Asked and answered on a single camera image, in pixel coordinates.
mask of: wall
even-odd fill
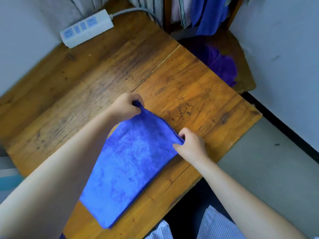
[[[230,30],[257,83],[250,93],[319,151],[319,0],[250,0]]]
[[[0,0],[0,96],[60,43],[33,0]]]

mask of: hand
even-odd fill
[[[129,120],[141,113],[140,108],[132,105],[132,101],[136,100],[138,100],[144,107],[144,101],[139,94],[124,93],[109,106],[108,112],[111,112],[115,116],[118,123]]]
[[[209,159],[204,139],[186,127],[178,135],[185,138],[185,142],[183,145],[174,143],[173,147],[187,162],[195,167],[195,165]]]

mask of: wooden desk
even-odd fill
[[[127,8],[109,3],[109,13]],[[261,114],[149,18],[116,17],[114,28],[73,49],[63,44],[0,99],[0,134],[23,176],[123,92],[179,131],[203,136],[218,161]],[[79,202],[64,230],[71,238],[142,238],[201,178],[175,157],[111,230]]]

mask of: power strip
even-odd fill
[[[60,32],[63,43],[73,48],[114,27],[105,9]]]

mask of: power cord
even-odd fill
[[[128,12],[134,12],[134,11],[144,11],[147,12],[148,14],[150,14],[152,17],[154,17],[154,19],[157,21],[157,23],[159,24],[160,27],[162,27],[162,25],[160,24],[160,21],[158,20],[158,18],[155,16],[155,14],[153,12],[151,12],[150,10],[143,8],[143,7],[133,7],[133,8],[129,8],[129,9],[125,9],[119,12],[116,12],[114,14],[110,14],[110,19],[113,20],[114,17],[119,16],[121,14],[124,13],[128,13]]]

